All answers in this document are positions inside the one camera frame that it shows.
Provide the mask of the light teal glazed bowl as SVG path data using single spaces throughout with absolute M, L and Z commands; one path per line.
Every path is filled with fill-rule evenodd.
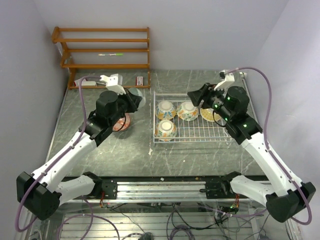
M 137 109 L 141 109 L 146 104 L 145 95 L 138 88 L 135 87 L 130 88 L 128 91 L 134 98 Z

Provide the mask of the orange flower bowl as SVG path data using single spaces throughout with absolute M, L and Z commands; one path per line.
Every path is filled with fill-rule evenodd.
M 190 122 L 199 116 L 199 109 L 191 101 L 184 101 L 176 108 L 176 113 L 180 119 Z

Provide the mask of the yellow sun teal bowl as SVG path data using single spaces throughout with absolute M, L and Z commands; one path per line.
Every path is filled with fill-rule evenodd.
M 208 122 L 218 122 L 221 120 L 221 116 L 213 111 L 212 108 L 201 108 L 200 109 L 200 115 L 203 119 L 205 119 Z

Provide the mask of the red white patterned bowl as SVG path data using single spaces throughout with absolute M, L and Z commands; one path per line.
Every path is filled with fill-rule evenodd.
M 126 130 L 131 124 L 131 117 L 129 113 L 125 117 L 120 118 L 112 128 L 113 132 L 120 132 Z

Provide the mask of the blue yellow patterned bowl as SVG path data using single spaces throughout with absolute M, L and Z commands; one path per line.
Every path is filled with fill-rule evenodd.
M 160 120 L 172 120 L 176 113 L 176 107 L 168 100 L 160 101 L 155 107 L 155 116 Z

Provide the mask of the orange leaf bird bowl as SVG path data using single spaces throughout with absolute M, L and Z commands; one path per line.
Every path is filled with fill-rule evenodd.
M 160 141 L 169 142 L 177 136 L 178 130 L 171 120 L 161 120 L 155 125 L 154 136 Z

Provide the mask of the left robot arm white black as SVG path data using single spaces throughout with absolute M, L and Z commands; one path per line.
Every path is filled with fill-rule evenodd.
M 96 149 L 113 133 L 117 121 L 126 113 L 138 111 L 146 103 L 137 88 L 125 88 L 122 93 L 103 91 L 72 139 L 48 162 L 31 174 L 22 172 L 16 179 L 17 200 L 38 219 L 46 220 L 65 202 L 87 195 L 91 199 L 102 193 L 102 180 L 86 172 L 63 182 L 77 161 Z

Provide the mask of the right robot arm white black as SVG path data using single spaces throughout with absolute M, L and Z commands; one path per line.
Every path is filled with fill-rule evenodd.
M 272 152 L 263 129 L 247 113 L 250 98 L 243 87 L 232 86 L 223 91 L 205 83 L 187 95 L 195 107 L 213 109 L 221 116 L 227 133 L 253 157 L 270 182 L 270 187 L 267 187 L 239 172 L 232 172 L 224 177 L 220 186 L 224 197 L 231 198 L 235 194 L 246 196 L 266 207 L 280 223 L 304 209 L 310 209 L 315 186 L 311 182 L 303 182 Z

